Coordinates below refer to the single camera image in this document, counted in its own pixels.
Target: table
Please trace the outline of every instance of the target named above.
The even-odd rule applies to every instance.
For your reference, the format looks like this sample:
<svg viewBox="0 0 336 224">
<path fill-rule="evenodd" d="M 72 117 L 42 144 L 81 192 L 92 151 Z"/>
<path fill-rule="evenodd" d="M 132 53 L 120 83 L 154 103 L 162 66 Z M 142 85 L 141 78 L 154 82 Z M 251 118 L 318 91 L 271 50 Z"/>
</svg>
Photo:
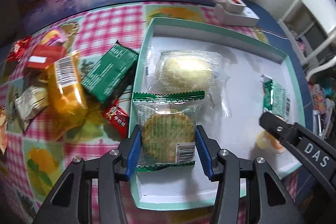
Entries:
<svg viewBox="0 0 336 224">
<path fill-rule="evenodd" d="M 251 8 L 257 14 L 257 10 L 262 9 L 257 6 Z M 9 114 L 11 113 L 13 100 L 22 93 L 27 85 L 23 78 L 23 69 L 31 51 L 52 27 L 62 25 L 75 26 L 74 30 L 76 31 L 69 36 L 69 43 L 66 47 L 69 52 L 80 50 L 81 62 L 79 70 L 84 75 L 90 66 L 112 47 L 116 38 L 121 44 L 139 50 L 147 23 L 152 17 L 183 18 L 221 26 L 212 10 L 212 7 L 192 4 L 167 2 L 135 3 L 82 12 L 49 25 L 33 34 L 30 47 L 25 56 L 9 76 L 8 80 L 4 79 L 7 81 L 0 87 L 0 106 L 6 106 Z M 225 27 L 266 43 L 271 43 L 272 45 L 276 41 L 274 39 L 274 30 L 268 30 L 265 36 L 260 28 Z M 281 37 L 282 34 L 275 34 L 275 36 Z M 286 37 L 282 37 L 281 39 L 281 43 L 283 43 Z M 92 131 L 90 129 L 89 134 L 83 133 L 80 137 L 77 137 L 76 132 L 68 132 L 58 141 L 51 140 L 51 126 L 52 121 L 48 108 L 32 121 L 25 134 L 18 127 L 17 117 L 12 116 L 11 121 L 7 125 L 8 145 L 5 154 L 6 161 L 2 164 L 4 171 L 0 171 L 0 176 L 10 207 L 26 223 L 32 222 L 32 217 L 40 208 L 51 186 L 57 181 L 73 156 L 80 155 L 85 160 L 94 159 L 111 149 L 117 148 L 120 141 L 120 138 L 118 138 L 118 135 L 109 124 L 103 126 L 104 130 L 98 129 Z M 39 177 L 30 169 L 27 162 L 32 158 L 36 159 L 39 167 L 48 175 L 52 185 L 45 178 Z M 287 189 L 291 196 L 295 198 L 297 172 L 294 172 L 285 180 Z M 184 212 L 146 211 L 135 207 L 127 183 L 121 184 L 121 191 L 129 223 L 181 223 L 184 221 L 194 222 L 195 220 L 198 220 L 196 223 L 199 224 L 209 222 L 210 208 Z M 238 223 L 243 223 L 245 219 L 243 207 L 244 200 L 242 199 Z M 100 223 L 97 180 L 93 181 L 92 210 L 93 222 Z"/>
</svg>

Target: metal pivot screw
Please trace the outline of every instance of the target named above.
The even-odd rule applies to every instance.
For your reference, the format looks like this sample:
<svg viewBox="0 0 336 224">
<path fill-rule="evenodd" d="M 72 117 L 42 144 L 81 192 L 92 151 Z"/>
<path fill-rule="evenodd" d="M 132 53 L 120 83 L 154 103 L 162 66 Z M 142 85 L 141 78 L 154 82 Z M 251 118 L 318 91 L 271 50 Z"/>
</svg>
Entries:
<svg viewBox="0 0 336 224">
<path fill-rule="evenodd" d="M 118 155 L 119 154 L 119 150 L 118 149 L 111 149 L 110 150 L 110 155 L 111 156 L 116 156 L 116 155 Z"/>
<path fill-rule="evenodd" d="M 80 163 L 81 160 L 82 160 L 81 156 L 74 156 L 74 157 L 72 158 L 72 162 L 73 162 L 74 164 L 78 164 L 78 163 Z"/>
<path fill-rule="evenodd" d="M 230 152 L 229 152 L 228 150 L 226 150 L 226 149 L 221 149 L 221 150 L 219 151 L 219 153 L 220 153 L 222 156 L 227 156 L 227 155 L 230 154 Z"/>
<path fill-rule="evenodd" d="M 257 157 L 257 163 L 264 164 L 265 163 L 265 159 L 263 157 Z"/>
</svg>

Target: red candy wrapper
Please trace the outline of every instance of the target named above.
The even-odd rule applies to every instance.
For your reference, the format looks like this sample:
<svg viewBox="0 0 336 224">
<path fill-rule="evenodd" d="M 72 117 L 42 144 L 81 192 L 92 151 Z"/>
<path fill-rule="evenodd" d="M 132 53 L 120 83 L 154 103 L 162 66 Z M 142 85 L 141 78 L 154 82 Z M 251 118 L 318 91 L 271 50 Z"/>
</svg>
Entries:
<svg viewBox="0 0 336 224">
<path fill-rule="evenodd" d="M 13 62 L 13 61 L 19 62 L 23 57 L 23 54 L 25 53 L 26 49 L 28 48 L 31 38 L 32 37 L 29 36 L 24 39 L 16 41 L 13 45 L 12 50 L 8 54 L 7 62 Z"/>
<path fill-rule="evenodd" d="M 119 107 L 119 100 L 115 102 L 103 113 L 103 117 L 110 121 L 110 124 L 118 130 L 119 135 L 125 139 L 128 133 L 129 115 Z"/>
</svg>

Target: orange snack package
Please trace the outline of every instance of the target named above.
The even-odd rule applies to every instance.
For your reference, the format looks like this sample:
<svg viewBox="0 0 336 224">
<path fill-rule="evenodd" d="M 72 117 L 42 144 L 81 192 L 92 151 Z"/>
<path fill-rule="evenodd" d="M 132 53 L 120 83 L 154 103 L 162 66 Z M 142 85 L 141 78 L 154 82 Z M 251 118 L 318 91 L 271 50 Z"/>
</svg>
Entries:
<svg viewBox="0 0 336 224">
<path fill-rule="evenodd" d="M 55 140 L 69 129 L 81 126 L 88 112 L 76 68 L 78 58 L 79 51 L 74 51 L 47 68 L 49 107 Z"/>
</svg>

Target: barcode number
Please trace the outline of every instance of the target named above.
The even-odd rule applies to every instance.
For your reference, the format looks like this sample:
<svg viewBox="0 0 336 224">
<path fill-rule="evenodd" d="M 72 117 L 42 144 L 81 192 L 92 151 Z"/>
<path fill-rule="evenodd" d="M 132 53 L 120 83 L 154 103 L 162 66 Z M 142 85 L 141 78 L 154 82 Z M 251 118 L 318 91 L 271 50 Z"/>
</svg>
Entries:
<svg viewBox="0 0 336 224">
<path fill-rule="evenodd" d="M 74 64 L 70 56 L 63 57 L 55 62 L 55 72 L 58 85 L 62 88 L 78 84 Z"/>
<path fill-rule="evenodd" d="M 177 143 L 176 144 L 176 158 L 177 164 L 189 162 L 193 159 L 195 152 L 195 143 Z"/>
<path fill-rule="evenodd" d="M 291 101 L 289 98 L 286 100 L 286 116 L 289 116 L 289 110 L 291 109 Z"/>
</svg>

